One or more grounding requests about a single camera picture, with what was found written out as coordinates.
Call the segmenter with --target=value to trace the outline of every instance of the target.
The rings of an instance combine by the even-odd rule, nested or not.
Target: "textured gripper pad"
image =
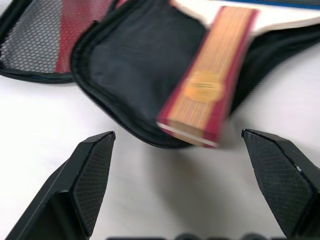
[[[106,192],[114,135],[95,144],[73,188],[73,198],[87,236],[91,236]]]
[[[292,236],[313,189],[278,145],[245,131],[243,135],[259,188],[286,236]]]

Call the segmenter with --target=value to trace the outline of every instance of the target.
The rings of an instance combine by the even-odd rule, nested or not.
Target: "black mesh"
[[[32,0],[21,16],[15,16],[13,28],[4,33],[2,68],[6,73],[32,77],[54,74],[58,78],[69,73],[75,43],[94,21],[106,16],[112,1]]]
[[[73,198],[83,226],[92,235],[105,195],[114,136],[108,135],[91,150],[82,172],[74,184]]]
[[[33,0],[1,45],[10,69],[53,73],[59,53],[62,0]]]
[[[246,132],[244,140],[259,188],[286,236],[292,236],[313,189],[272,141]]]

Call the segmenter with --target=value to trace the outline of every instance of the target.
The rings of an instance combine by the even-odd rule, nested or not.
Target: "mesh pocket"
[[[106,15],[112,1],[33,0],[0,47],[2,65],[44,74],[70,72],[74,44]]]

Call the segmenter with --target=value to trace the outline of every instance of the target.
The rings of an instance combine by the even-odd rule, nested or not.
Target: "white surface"
[[[226,124],[222,148],[214,150],[149,146],[121,129],[74,84],[0,77],[0,239],[76,145],[109,130],[117,138],[91,240],[172,239],[183,232],[282,235],[258,188],[241,129],[288,138],[320,166],[319,62],[317,45],[280,65]]]
[[[228,0],[171,0],[171,2],[183,13],[198,19],[208,29],[223,6],[257,9],[258,15],[251,32],[253,36],[271,30],[299,28],[320,23],[320,11],[316,9]]]

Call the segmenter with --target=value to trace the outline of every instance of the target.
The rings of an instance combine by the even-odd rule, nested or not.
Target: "zipper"
[[[115,12],[111,13],[115,15],[120,14],[122,11],[125,11],[126,9],[129,9],[129,7],[131,5],[133,5],[135,3],[135,1],[127,1],[126,3],[124,3],[122,5],[122,7],[120,9],[116,9],[114,10]],[[109,18],[102,20],[102,22],[98,22],[98,21],[94,21],[91,26],[82,34],[82,36],[80,36],[80,38],[77,40],[75,46],[73,47],[73,50],[71,52],[71,56],[70,56],[70,68],[71,68],[71,74],[73,76],[73,80],[75,82],[75,84],[80,88],[80,90],[99,108],[101,109],[106,115],[108,115],[113,121],[115,121],[117,124],[119,124],[123,129],[125,129],[127,132],[129,132],[130,134],[132,134],[133,136],[135,136],[136,138],[138,138],[139,140],[152,145],[154,147],[158,147],[158,148],[163,148],[163,149],[177,149],[177,148],[183,148],[183,147],[187,147],[190,146],[189,143],[185,144],[180,144],[180,145],[176,145],[176,146],[167,146],[165,144],[156,144],[152,141],[146,140],[143,137],[137,135],[136,133],[134,133],[130,128],[128,128],[115,114],[113,114],[113,112],[106,107],[104,104],[101,103],[101,101],[96,98],[93,94],[91,94],[89,91],[87,91],[78,81],[78,75],[82,75],[81,73],[78,72],[78,66],[75,64],[75,62],[77,61],[77,54],[76,54],[76,49],[79,48],[79,44],[81,42],[84,41],[84,39],[87,39],[88,36],[87,35],[91,35],[93,34],[92,31],[94,30],[95,27],[97,27],[99,24],[101,23],[105,23],[110,21]]]
[[[115,121],[117,124],[120,125],[123,129],[125,129],[127,132],[138,138],[139,140],[145,142],[146,144],[152,145],[157,148],[162,148],[162,149],[176,149],[177,147],[169,147],[167,145],[161,145],[161,144],[155,144],[151,141],[145,140],[142,137],[137,136],[134,132],[132,132],[125,124],[123,124],[117,117],[115,117],[111,111],[104,105],[102,105],[97,98],[95,98],[93,95],[91,95],[88,91],[85,90],[84,87],[82,87],[78,81],[76,80],[76,76],[73,76],[75,84],[80,88],[80,90],[84,93],[84,95],[87,96],[101,111],[103,111],[108,117],[110,117],[113,121]]]
[[[50,78],[45,78],[44,76],[20,76],[14,73],[8,73],[3,70],[0,70],[0,75],[11,78],[11,79],[16,79],[16,80],[21,80],[25,82],[30,82],[30,83],[38,83],[38,84],[69,84],[73,82],[72,74],[67,74],[68,76],[65,77],[60,77],[57,79],[50,79]]]

